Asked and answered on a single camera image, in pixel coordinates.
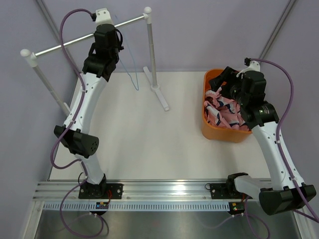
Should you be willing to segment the pink patterned shorts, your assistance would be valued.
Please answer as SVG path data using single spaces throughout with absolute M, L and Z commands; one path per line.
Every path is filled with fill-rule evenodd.
M 204 119 L 214 127 L 240 131 L 250 131 L 241 116 L 240 106 L 231 99 L 221 95 L 221 88 L 217 92 L 208 90 L 204 94 Z

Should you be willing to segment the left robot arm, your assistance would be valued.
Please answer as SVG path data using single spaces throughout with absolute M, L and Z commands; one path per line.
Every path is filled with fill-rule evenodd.
M 123 50 L 122 34 L 109 23 L 98 25 L 94 43 L 84 61 L 81 87 L 73 109 L 63 126 L 56 126 L 54 134 L 81 162 L 86 179 L 80 187 L 79 198 L 103 198 L 107 195 L 105 173 L 97 159 L 99 139 L 90 135 L 91 119 L 103 89 L 116 69 L 119 51 Z

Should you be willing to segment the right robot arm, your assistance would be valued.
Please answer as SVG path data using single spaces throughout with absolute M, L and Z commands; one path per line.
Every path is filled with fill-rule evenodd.
M 245 194 L 259 201 L 267 215 L 303 208 L 317 192 L 307 185 L 285 146 L 274 106 L 265 100 L 266 79 L 260 70 L 238 72 L 226 67 L 209 81 L 212 90 L 238 103 L 241 116 L 255 136 L 271 176 L 271 185 L 253 179 L 247 173 L 235 173 L 226 180 L 226 193 L 236 198 Z

